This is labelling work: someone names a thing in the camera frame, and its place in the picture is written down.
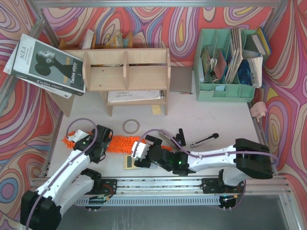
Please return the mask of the yellow blue calculator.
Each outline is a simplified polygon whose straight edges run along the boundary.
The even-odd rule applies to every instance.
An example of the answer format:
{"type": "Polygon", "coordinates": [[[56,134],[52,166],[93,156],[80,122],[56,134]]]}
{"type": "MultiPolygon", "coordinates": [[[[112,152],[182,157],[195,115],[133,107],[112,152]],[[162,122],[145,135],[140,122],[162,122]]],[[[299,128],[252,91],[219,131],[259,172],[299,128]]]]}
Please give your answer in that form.
{"type": "Polygon", "coordinates": [[[129,154],[124,155],[124,170],[147,170],[155,169],[157,166],[151,165],[149,168],[137,167],[134,165],[135,159],[129,154]]]}

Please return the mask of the orange chenille duster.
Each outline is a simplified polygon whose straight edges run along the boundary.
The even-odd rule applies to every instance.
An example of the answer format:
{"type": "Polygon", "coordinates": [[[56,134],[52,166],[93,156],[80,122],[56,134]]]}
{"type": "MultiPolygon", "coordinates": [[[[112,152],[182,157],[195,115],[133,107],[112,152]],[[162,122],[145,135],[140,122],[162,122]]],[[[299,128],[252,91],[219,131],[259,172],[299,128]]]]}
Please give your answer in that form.
{"type": "MultiPolygon", "coordinates": [[[[72,131],[68,133],[68,136],[74,136],[76,131],[72,131]]],[[[112,140],[109,144],[109,147],[107,148],[108,152],[112,153],[125,153],[125,154],[131,154],[131,148],[135,141],[138,141],[140,139],[139,136],[120,136],[115,135],[112,137],[112,140]]],[[[61,140],[65,146],[69,149],[73,149],[75,143],[68,140],[66,136],[61,140]]],[[[162,145],[162,149],[171,151],[172,148],[169,146],[162,145]]]]}

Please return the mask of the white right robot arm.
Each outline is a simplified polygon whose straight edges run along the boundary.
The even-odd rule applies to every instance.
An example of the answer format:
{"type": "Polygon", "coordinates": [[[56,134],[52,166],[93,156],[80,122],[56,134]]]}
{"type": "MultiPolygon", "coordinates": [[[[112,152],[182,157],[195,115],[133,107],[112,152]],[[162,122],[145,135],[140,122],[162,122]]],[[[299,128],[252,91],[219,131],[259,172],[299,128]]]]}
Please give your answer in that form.
{"type": "Polygon", "coordinates": [[[238,138],[234,145],[205,152],[171,152],[161,147],[161,139],[147,135],[153,144],[134,142],[134,165],[150,168],[155,164],[175,175],[187,176],[207,169],[218,169],[213,183],[204,182],[205,193],[230,193],[242,181],[253,178],[267,180],[273,177],[270,150],[267,146],[245,138],[238,138]]]}

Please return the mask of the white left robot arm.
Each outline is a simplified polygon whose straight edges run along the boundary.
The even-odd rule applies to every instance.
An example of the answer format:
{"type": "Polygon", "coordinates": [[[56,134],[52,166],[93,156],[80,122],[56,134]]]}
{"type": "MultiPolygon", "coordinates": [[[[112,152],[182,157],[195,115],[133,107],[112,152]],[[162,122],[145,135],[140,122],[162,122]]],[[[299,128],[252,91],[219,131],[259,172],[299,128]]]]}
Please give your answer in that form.
{"type": "Polygon", "coordinates": [[[77,130],[66,139],[74,143],[66,161],[35,191],[22,196],[20,223],[32,230],[55,230],[66,211],[84,194],[98,193],[101,173],[89,169],[105,158],[113,130],[97,125],[90,133],[77,130]]]}

